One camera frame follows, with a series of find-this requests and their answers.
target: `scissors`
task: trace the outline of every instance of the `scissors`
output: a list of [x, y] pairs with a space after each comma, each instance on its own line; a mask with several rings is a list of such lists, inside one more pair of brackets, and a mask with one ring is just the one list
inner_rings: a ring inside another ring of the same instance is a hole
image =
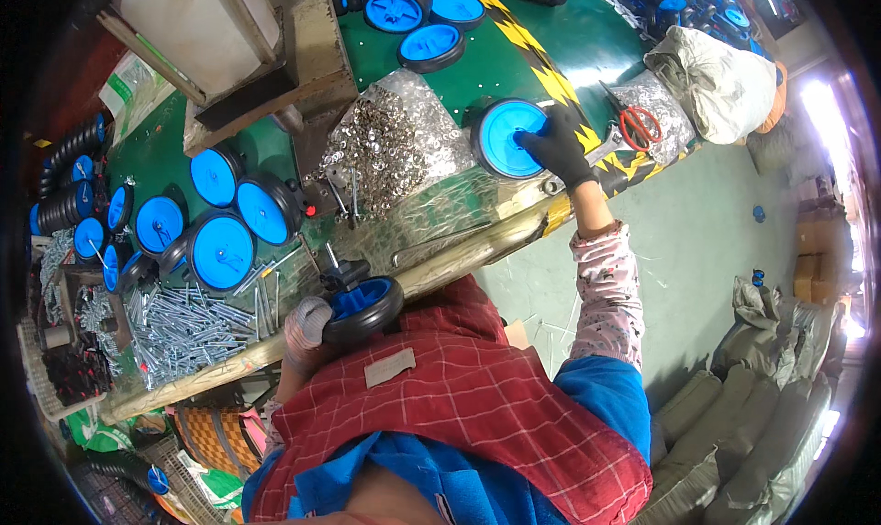
[[612, 108], [619, 115], [619, 125], [624, 140], [635, 151], [648, 151], [649, 143], [661, 142], [661, 124], [655, 116], [638, 106], [625, 106], [621, 100], [611, 92], [608, 85], [600, 81], [602, 89], [609, 93], [609, 101]]

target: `green floor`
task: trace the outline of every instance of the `green floor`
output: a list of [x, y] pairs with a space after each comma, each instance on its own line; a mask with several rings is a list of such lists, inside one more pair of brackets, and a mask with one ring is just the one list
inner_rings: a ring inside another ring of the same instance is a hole
[[[610, 201], [630, 224], [645, 308], [643, 383], [654, 411], [712, 354], [734, 323], [734, 276], [765, 270], [789, 292], [795, 266], [796, 204], [782, 173], [759, 177], [744, 147], [703, 150]], [[753, 206], [767, 220], [753, 220]], [[548, 374], [574, 339], [580, 300], [564, 225], [475, 273], [509, 322], [526, 322]]]

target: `green workbench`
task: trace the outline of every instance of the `green workbench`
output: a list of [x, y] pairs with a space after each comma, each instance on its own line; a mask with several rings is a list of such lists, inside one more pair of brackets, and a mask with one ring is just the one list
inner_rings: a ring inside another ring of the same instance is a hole
[[[569, 0], [555, 8], [520, 0], [482, 1], [490, 15], [466, 35], [464, 57], [424, 76], [454, 120], [466, 128], [490, 102], [506, 97], [532, 102], [556, 99], [570, 106], [575, 100], [590, 124], [586, 127], [602, 136], [612, 111], [598, 82], [615, 84], [643, 70], [642, 56], [648, 47], [637, 33], [602, 0]], [[365, 24], [361, 13], [349, 13], [338, 22], [358, 90], [399, 68], [396, 49], [403, 36], [376, 31]], [[545, 62], [538, 60], [541, 56]], [[169, 191], [186, 200], [190, 221], [209, 209], [195, 192], [190, 160], [182, 150], [185, 107], [186, 99], [173, 92], [107, 156], [111, 190], [129, 175], [136, 181], [132, 220], [147, 198]], [[297, 175], [289, 136], [269, 119], [244, 129], [229, 143], [244, 154], [249, 172], [267, 170], [281, 179]], [[601, 169], [603, 189], [611, 197], [663, 168], [643, 155], [620, 152], [607, 157]], [[538, 190], [539, 184], [540, 179], [499, 180], [480, 167], [472, 167], [401, 201], [384, 222], [364, 223], [351, 231], [345, 223], [336, 224], [333, 217], [326, 216], [304, 222], [303, 233], [312, 248], [332, 240], [338, 256], [366, 258], [373, 274], [396, 275], [406, 297], [413, 299], [565, 222], [570, 216], [565, 195], [547, 198]], [[397, 249], [485, 221], [493, 222], [493, 227], [479, 236], [426, 255], [427, 261], [422, 263], [407, 263], [401, 273], [391, 268], [390, 255]], [[260, 241], [257, 261], [279, 259], [295, 247], [297, 242], [275, 247]], [[321, 287], [303, 251], [280, 271], [279, 311], [283, 316], [303, 295], [316, 293]], [[180, 272], [163, 282], [182, 285]], [[246, 295], [228, 303], [249, 309], [248, 293], [246, 290]], [[126, 375], [117, 379], [114, 392], [102, 403], [101, 415], [113, 423], [191, 397], [278, 361], [283, 347], [283, 337], [276, 334], [253, 343], [226, 363], [152, 392], [145, 391], [128, 350], [129, 355], [123, 356]]]

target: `worker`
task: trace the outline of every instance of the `worker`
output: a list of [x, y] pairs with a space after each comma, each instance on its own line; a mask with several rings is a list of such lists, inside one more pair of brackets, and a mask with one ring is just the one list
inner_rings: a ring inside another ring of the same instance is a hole
[[246, 519], [626, 523], [646, 502], [636, 260], [583, 158], [577, 116], [562, 105], [548, 115], [539, 134], [514, 140], [562, 179], [578, 222], [580, 317], [553, 383], [534, 348], [508, 346], [470, 275], [405, 308], [399, 332], [343, 356], [322, 344], [330, 307], [305, 298], [284, 323], [266, 454], [242, 494]]

